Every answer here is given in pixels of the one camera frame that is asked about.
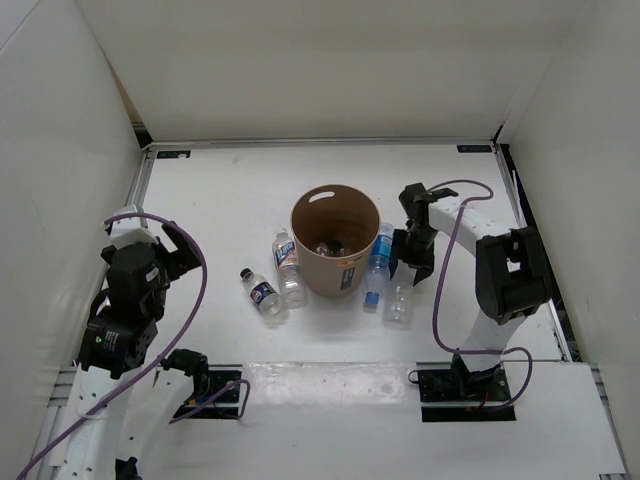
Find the dark table label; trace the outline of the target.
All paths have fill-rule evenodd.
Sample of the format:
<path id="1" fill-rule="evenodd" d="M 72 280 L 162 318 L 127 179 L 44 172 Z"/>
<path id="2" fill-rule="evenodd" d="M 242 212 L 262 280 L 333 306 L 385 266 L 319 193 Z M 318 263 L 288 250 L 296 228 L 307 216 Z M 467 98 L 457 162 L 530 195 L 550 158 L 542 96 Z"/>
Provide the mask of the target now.
<path id="1" fill-rule="evenodd" d="M 493 153 L 494 149 L 491 145 L 482 144 L 459 144 L 456 149 L 461 154 L 480 154 Z"/>
<path id="2" fill-rule="evenodd" d="M 190 150 L 162 150 L 156 154 L 157 159 L 188 159 L 190 156 Z"/>

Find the clear unlabelled plastic bottle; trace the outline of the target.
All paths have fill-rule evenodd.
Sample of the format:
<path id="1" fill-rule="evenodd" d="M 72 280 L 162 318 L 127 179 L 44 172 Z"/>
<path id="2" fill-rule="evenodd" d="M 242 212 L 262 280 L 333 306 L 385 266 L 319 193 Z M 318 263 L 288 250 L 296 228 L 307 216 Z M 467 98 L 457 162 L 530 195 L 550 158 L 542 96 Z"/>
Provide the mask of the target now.
<path id="1" fill-rule="evenodd" d="M 410 282 L 393 281 L 384 299 L 382 321 L 393 329 L 408 329 L 413 321 L 413 287 Z"/>

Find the small Pepsi bottle black cap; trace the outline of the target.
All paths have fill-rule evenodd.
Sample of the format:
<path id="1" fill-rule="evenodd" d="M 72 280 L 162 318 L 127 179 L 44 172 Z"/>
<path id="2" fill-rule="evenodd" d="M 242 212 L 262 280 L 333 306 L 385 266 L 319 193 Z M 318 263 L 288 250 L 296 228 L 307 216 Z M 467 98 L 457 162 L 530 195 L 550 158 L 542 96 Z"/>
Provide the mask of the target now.
<path id="1" fill-rule="evenodd" d="M 282 326 L 286 321 L 286 305 L 282 296 L 260 274 L 249 268 L 240 272 L 242 285 L 250 300 L 260 312 L 263 320 L 270 328 Z"/>

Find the left dark table label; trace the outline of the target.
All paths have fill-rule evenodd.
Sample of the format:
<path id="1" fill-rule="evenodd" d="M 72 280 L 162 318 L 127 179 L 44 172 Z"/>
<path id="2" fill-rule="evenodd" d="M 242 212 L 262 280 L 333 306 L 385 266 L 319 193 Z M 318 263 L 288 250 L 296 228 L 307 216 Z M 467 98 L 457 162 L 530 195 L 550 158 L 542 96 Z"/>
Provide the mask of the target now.
<path id="1" fill-rule="evenodd" d="M 190 150 L 162 150 L 156 154 L 157 159 L 188 159 L 190 156 Z"/>

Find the clear bottle blue white label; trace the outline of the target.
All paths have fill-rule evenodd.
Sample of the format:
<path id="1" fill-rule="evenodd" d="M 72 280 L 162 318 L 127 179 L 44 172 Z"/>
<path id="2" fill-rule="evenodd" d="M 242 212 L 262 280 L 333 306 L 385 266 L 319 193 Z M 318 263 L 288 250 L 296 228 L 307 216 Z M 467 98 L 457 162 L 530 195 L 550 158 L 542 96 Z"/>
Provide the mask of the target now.
<path id="1" fill-rule="evenodd" d="M 272 243 L 272 255 L 278 275 L 280 294 L 289 309 L 306 305 L 306 290 L 302 269 L 293 237 L 280 229 Z"/>

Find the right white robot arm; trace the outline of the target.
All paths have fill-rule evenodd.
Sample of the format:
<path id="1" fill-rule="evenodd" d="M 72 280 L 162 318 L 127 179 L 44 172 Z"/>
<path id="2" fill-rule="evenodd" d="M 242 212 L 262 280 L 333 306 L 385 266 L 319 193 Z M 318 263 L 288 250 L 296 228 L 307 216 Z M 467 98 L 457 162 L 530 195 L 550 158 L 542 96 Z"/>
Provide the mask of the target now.
<path id="1" fill-rule="evenodd" d="M 434 271 L 444 273 L 455 246 L 475 259 L 474 287 L 478 315 L 452 355 L 449 387 L 460 399 L 485 395 L 497 380 L 509 342 L 526 319 L 552 295 L 552 282 L 539 232 L 533 227 L 510 228 L 470 208 L 473 197 L 459 199 L 449 181 L 430 189 L 410 184 L 399 195 L 406 226 L 392 237 L 390 270 L 410 269 L 417 286 Z M 448 236 L 442 265 L 435 264 L 435 239 Z"/>

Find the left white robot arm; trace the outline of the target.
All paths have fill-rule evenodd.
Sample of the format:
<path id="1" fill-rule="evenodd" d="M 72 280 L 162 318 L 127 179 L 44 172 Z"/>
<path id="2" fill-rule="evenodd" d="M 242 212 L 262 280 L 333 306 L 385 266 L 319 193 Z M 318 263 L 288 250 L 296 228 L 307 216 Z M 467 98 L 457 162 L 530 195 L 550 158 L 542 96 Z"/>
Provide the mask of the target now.
<path id="1" fill-rule="evenodd" d="M 76 420 L 57 438 L 67 444 L 60 479 L 138 479 L 141 462 L 186 400 L 210 388 L 205 355 L 169 343 L 148 361 L 170 285 L 207 268 L 193 238 L 171 221 L 168 250 L 147 228 L 148 215 L 107 221 L 106 289 L 95 299 L 79 352 Z"/>

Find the brown cylindrical waste bin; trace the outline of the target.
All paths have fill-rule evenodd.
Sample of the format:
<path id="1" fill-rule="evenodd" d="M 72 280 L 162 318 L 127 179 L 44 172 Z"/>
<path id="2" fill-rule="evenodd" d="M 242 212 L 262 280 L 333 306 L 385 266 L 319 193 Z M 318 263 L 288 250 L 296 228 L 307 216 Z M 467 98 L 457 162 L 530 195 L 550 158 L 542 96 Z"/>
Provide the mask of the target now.
<path id="1" fill-rule="evenodd" d="M 381 226 L 366 194 L 340 184 L 316 187 L 293 206 L 290 226 L 313 293 L 340 298 L 357 290 Z"/>

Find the right dark table label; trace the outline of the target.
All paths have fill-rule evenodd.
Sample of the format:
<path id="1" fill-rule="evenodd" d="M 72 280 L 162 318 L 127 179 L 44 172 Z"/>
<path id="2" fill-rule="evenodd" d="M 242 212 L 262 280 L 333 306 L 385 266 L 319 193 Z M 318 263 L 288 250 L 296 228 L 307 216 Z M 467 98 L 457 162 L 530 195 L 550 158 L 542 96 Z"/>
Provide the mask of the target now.
<path id="1" fill-rule="evenodd" d="M 491 145 L 482 144 L 459 144 L 456 149 L 461 154 L 480 154 L 493 153 L 494 149 Z"/>

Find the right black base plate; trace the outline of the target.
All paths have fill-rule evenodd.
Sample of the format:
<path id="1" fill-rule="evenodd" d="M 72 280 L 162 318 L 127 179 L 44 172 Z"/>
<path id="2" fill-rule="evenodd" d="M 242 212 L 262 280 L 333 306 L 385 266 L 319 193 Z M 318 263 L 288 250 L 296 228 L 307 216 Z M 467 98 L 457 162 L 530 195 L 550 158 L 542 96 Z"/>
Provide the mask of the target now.
<path id="1" fill-rule="evenodd" d="M 450 369 L 427 368 L 419 364 L 407 374 L 409 383 L 418 388 L 423 423 L 515 422 L 511 391 L 505 371 L 499 367 L 479 390 L 462 394 Z"/>

